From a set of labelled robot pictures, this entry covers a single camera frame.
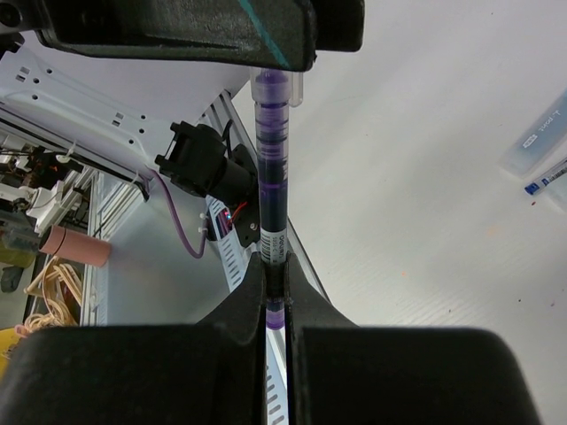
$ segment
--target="white table surface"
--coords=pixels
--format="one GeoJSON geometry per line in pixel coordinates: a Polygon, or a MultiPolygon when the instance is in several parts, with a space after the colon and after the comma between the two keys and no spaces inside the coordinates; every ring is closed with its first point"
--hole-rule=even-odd
{"type": "MultiPolygon", "coordinates": [[[[499,334],[563,425],[567,216],[497,161],[567,88],[567,2],[366,4],[362,51],[322,52],[291,114],[299,238],[357,323],[499,334]]],[[[252,133],[249,93],[235,105],[252,133]]]]}

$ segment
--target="pink cylinder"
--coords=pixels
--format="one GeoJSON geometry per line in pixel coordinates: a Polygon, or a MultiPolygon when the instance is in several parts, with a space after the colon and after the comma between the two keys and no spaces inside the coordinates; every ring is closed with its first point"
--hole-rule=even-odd
{"type": "Polygon", "coordinates": [[[108,242],[60,226],[51,226],[39,246],[46,254],[95,267],[105,264],[112,248],[108,242]]]}

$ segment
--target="mounting hole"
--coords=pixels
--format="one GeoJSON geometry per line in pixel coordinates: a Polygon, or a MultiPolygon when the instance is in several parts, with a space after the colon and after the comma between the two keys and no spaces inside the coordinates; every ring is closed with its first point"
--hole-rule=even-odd
{"type": "Polygon", "coordinates": [[[14,28],[21,24],[21,14],[19,10],[8,3],[0,4],[0,23],[7,27],[14,28]]]}

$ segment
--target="red wire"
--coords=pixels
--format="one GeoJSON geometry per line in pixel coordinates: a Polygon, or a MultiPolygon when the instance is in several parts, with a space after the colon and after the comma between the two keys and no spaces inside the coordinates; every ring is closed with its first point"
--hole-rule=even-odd
{"type": "Polygon", "coordinates": [[[238,208],[234,211],[234,214],[232,214],[232,218],[229,220],[229,223],[234,223],[234,219],[237,217],[237,214],[240,213],[240,211],[247,205],[248,205],[247,201],[244,201],[242,204],[240,204],[238,208]]]}

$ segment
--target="sticker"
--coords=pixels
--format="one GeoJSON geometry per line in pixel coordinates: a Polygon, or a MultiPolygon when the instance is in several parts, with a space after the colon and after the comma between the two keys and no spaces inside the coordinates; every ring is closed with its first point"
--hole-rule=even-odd
{"type": "Polygon", "coordinates": [[[269,264],[282,264],[287,253],[287,229],[268,232],[260,229],[262,260],[269,264]]]}

